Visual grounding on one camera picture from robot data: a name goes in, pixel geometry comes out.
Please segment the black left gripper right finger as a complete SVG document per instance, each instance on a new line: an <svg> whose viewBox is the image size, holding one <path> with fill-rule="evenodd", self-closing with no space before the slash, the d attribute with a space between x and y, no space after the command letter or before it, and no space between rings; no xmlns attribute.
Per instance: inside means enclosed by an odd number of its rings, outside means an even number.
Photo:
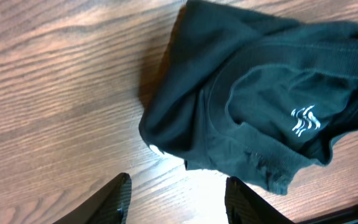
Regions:
<svg viewBox="0 0 358 224"><path fill-rule="evenodd" d="M226 179L229 224L294 224L237 177Z"/></svg>

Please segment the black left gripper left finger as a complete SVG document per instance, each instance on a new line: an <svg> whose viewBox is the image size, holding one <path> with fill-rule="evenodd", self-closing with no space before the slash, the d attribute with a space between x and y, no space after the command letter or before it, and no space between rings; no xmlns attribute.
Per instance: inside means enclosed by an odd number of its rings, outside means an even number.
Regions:
<svg viewBox="0 0 358 224"><path fill-rule="evenodd" d="M131 177L122 172L54 224L125 224L131 195Z"/></svg>

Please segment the dark teal t-shirt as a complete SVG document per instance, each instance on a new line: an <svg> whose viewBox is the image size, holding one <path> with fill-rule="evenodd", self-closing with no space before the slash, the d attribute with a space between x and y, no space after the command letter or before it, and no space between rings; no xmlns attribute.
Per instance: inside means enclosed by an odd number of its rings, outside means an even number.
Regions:
<svg viewBox="0 0 358 224"><path fill-rule="evenodd" d="M188 1L139 124L154 151L285 195L358 130L358 23Z"/></svg>

